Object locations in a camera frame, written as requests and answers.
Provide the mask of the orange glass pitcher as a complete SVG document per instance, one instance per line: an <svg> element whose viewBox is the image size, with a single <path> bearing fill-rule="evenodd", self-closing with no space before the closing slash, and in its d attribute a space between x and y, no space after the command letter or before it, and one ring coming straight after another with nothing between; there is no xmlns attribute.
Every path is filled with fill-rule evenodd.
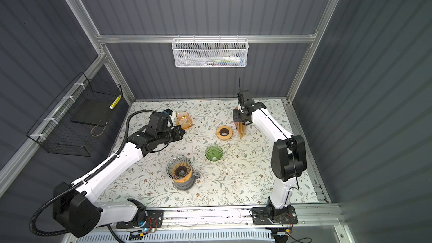
<svg viewBox="0 0 432 243"><path fill-rule="evenodd" d="M186 130L193 126L192 118L186 111L180 111L176 114L176 125Z"/></svg>

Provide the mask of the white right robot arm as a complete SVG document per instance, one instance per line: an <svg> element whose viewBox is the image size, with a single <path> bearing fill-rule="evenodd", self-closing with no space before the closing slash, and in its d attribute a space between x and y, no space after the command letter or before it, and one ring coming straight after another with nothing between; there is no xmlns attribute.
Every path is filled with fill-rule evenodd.
<svg viewBox="0 0 432 243"><path fill-rule="evenodd" d="M293 135L277 122L267 107L253 100L248 90L237 94L237 108L233 120L245 126L254 124L273 142L271 169L276 177L268 197L266 216L272 223L297 224L297 215L291 205L293 190L298 189L298 178L307 169L305 140Z"/></svg>

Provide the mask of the single brown paper filter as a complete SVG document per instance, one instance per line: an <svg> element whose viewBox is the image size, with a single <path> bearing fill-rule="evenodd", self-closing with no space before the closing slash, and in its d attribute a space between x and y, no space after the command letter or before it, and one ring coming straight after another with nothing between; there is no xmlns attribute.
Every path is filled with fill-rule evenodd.
<svg viewBox="0 0 432 243"><path fill-rule="evenodd" d="M246 125L242 122L235 122L236 130L240 139L246 135Z"/></svg>

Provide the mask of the clear grey glass dripper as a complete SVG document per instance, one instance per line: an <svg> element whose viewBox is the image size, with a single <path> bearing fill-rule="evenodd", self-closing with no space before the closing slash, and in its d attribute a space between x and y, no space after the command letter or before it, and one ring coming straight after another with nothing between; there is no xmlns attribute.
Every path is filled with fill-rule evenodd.
<svg viewBox="0 0 432 243"><path fill-rule="evenodd" d="M172 180L183 178L192 172L191 160L185 156L175 157L167 164L166 172Z"/></svg>

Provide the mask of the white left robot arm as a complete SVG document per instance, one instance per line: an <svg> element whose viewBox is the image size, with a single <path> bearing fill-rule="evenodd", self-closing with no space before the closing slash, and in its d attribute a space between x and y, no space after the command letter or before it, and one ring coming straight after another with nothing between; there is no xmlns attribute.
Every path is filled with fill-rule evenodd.
<svg viewBox="0 0 432 243"><path fill-rule="evenodd" d="M96 227L118 222L144 229L152 226L146 207L136 199L108 203L97 201L129 167L149 153L158 152L158 146L167 147L185 135L185 131L173 123L174 111L166 109L162 112L150 111L149 114L149 122L138 131L126 134L115 154L73 183L57 186L56 195L73 187L72 191L54 201L52 210L54 220L67 232L83 237Z"/></svg>

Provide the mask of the clear grey glass pitcher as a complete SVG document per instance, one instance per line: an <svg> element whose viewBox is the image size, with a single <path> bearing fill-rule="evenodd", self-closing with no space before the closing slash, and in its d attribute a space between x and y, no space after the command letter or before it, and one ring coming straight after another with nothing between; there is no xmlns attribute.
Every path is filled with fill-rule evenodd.
<svg viewBox="0 0 432 243"><path fill-rule="evenodd" d="M177 184L177 183L173 182L174 187L178 190L188 190L188 189L192 188L192 186L195 184L195 182L198 179L200 179L201 173L199 173L199 172L191 172L191 173L192 173L192 178L190 181L183 183L183 184Z"/></svg>

